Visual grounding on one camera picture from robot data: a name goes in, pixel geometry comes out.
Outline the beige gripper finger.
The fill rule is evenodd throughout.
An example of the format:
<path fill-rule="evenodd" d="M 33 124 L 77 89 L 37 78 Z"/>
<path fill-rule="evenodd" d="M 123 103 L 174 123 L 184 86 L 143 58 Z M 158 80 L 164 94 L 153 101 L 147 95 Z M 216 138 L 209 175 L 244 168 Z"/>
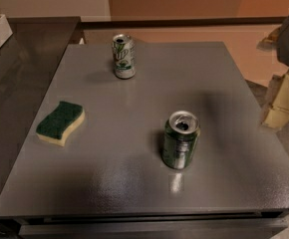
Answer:
<path fill-rule="evenodd" d="M 289 121 L 289 72 L 274 75 L 269 83 L 263 106 L 262 124 L 280 129 Z"/>
<path fill-rule="evenodd" d="M 263 42 L 270 45 L 275 45 L 277 43 L 280 33 L 280 28 L 273 30 L 267 37 L 263 39 Z"/>

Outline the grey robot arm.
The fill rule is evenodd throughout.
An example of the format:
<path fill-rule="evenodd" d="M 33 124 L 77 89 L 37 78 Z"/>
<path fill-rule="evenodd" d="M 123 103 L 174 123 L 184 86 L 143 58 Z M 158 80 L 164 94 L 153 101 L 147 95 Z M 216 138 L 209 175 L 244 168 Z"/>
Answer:
<path fill-rule="evenodd" d="M 276 47 L 277 59 L 289 67 L 289 16 L 268 38 Z M 282 77 L 273 76 L 265 97 L 261 124 L 274 129 L 289 121 L 289 71 Z"/>

